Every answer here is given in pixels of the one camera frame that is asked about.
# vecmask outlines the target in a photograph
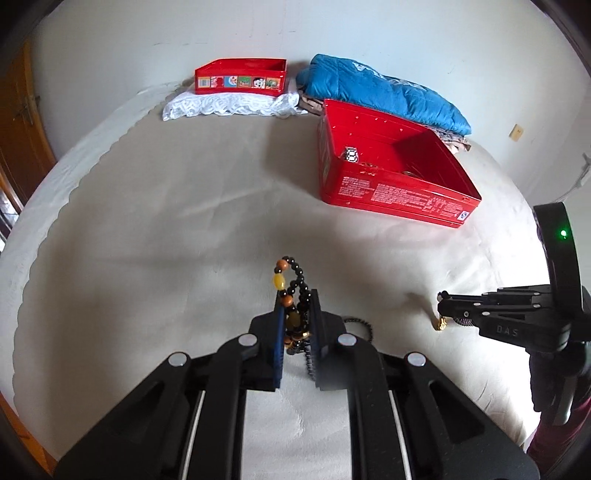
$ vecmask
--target folded clothes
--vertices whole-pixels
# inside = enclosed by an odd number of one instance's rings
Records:
[[[312,98],[355,103],[459,135],[472,132],[461,112],[437,92],[358,61],[318,54],[296,81]]]

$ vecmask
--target white wall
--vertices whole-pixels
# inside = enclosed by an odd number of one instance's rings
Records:
[[[530,203],[552,202],[572,187],[585,165],[583,152],[591,156],[591,85],[556,162],[536,185]],[[591,181],[564,202],[573,229],[583,285],[591,289]]]
[[[66,0],[34,34],[33,68],[60,157],[137,91],[210,60],[319,52],[437,90],[526,194],[589,82],[530,0]],[[515,123],[525,128],[518,143],[508,138]]]
[[[583,152],[591,155],[591,82],[587,87],[587,94],[583,99],[579,114],[573,122],[568,137],[560,146],[554,163],[541,173],[534,185],[528,198],[530,204],[539,205],[553,202],[567,192],[585,165]],[[587,190],[590,187],[591,183],[587,184],[584,189]]]

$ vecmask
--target white cable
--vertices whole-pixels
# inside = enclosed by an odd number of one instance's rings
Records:
[[[583,160],[585,160],[585,165],[583,166],[583,170],[581,171],[581,174],[579,175],[577,181],[574,182],[574,185],[571,188],[569,188],[568,191],[566,191],[566,193],[563,193],[553,203],[563,202],[564,200],[566,200],[566,197],[568,197],[571,193],[573,193],[575,190],[578,190],[583,185],[585,185],[585,183],[587,183],[587,180],[589,180],[589,177],[591,177],[591,157],[589,157],[586,153],[583,152]]]

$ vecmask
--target beaded bracelet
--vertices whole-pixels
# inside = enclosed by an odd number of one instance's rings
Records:
[[[289,267],[295,272],[296,279],[290,281],[290,286],[285,287],[286,280],[283,275]],[[283,257],[277,261],[274,270],[273,285],[279,291],[281,304],[285,308],[285,338],[284,344],[289,355],[302,353],[306,347],[306,340],[310,336],[308,311],[310,310],[311,292],[304,281],[304,271],[293,257]],[[299,302],[294,302],[296,288],[300,289]]]

